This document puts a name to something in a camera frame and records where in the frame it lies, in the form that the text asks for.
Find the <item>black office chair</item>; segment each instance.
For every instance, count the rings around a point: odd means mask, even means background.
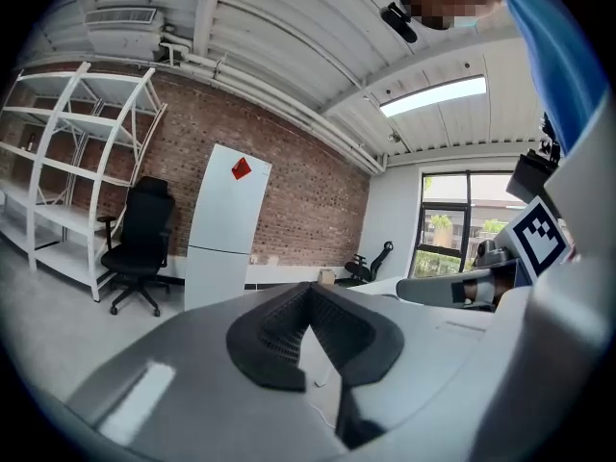
[[[101,264],[126,279],[119,280],[128,285],[120,296],[114,299],[110,312],[117,315],[117,305],[127,296],[139,291],[154,307],[154,316],[161,312],[156,301],[145,289],[145,282],[153,281],[162,267],[167,266],[167,252],[170,231],[167,221],[171,216],[175,200],[167,193],[167,182],[150,176],[143,178],[128,192],[126,212],[122,222],[120,244],[112,247],[111,222],[113,216],[98,218],[105,222],[108,251],[101,258]],[[169,291],[168,284],[163,284]]]
[[[355,258],[352,262],[346,262],[345,270],[350,273],[350,277],[344,279],[337,279],[336,284],[339,284],[346,288],[351,288],[353,286],[360,286],[362,284],[368,284],[370,282],[374,282],[376,279],[376,275],[378,274],[378,270],[383,264],[383,260],[389,255],[394,249],[394,244],[392,242],[387,242],[383,245],[383,251],[381,251],[376,257],[371,265],[370,269],[366,267],[366,257],[362,257],[355,253]]]

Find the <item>air vent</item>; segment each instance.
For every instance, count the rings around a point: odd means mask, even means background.
[[[151,24],[157,9],[126,7],[92,11],[86,14],[86,24]]]

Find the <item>blue fabric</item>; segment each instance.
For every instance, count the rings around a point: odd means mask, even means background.
[[[560,0],[506,1],[528,46],[537,92],[567,153],[609,87],[607,77],[590,42]]]

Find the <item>concrete floor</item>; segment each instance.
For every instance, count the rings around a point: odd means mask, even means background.
[[[0,331],[22,374],[59,400],[67,400],[101,364],[111,359],[156,326],[182,312],[184,288],[149,288],[161,316],[138,295],[109,308],[120,290],[101,292],[99,303],[90,290],[39,265],[32,274],[26,255],[0,238]],[[318,388],[331,363],[308,330],[302,343],[299,366],[307,374],[307,395],[328,424],[335,424],[341,381],[331,371]]]

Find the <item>cable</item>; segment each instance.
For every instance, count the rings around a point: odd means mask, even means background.
[[[310,404],[310,405],[312,405],[312,406],[316,409],[316,411],[317,411],[319,414],[321,414],[321,417],[322,417],[323,421],[325,422],[325,424],[327,424],[327,425],[328,425],[329,427],[331,427],[331,428],[334,428],[334,429],[336,428],[336,426],[334,426],[333,424],[330,424],[330,423],[328,422],[328,420],[325,418],[325,416],[323,415],[323,413],[321,412],[321,410],[319,409],[319,407],[317,407],[317,406],[316,406],[316,405],[314,405],[314,404]]]

